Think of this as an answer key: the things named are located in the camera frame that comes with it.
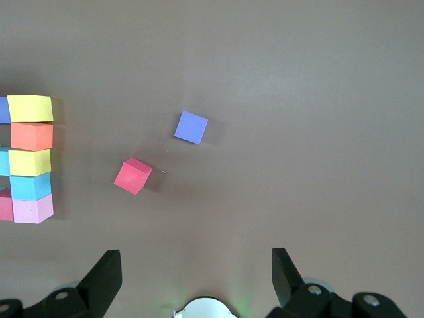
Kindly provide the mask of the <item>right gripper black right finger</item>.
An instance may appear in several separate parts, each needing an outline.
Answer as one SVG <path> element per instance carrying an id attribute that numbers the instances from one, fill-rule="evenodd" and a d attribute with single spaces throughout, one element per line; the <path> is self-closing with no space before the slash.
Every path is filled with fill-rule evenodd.
<path id="1" fill-rule="evenodd" d="M 272 249 L 272 283 L 279 306 L 269 317 L 405 317 L 388 297 L 361 292 L 352 301 L 318 283 L 307 283 L 284 248 Z"/>

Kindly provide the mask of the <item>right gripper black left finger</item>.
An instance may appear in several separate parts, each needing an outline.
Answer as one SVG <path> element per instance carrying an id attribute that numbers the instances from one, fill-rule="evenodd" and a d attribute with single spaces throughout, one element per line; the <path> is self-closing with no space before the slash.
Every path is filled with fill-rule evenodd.
<path id="1" fill-rule="evenodd" d="M 108 250 L 77 286 L 58 289 L 27 308 L 18 299 L 2 299 L 1 316 L 104 317 L 121 286 L 121 253 Z"/>

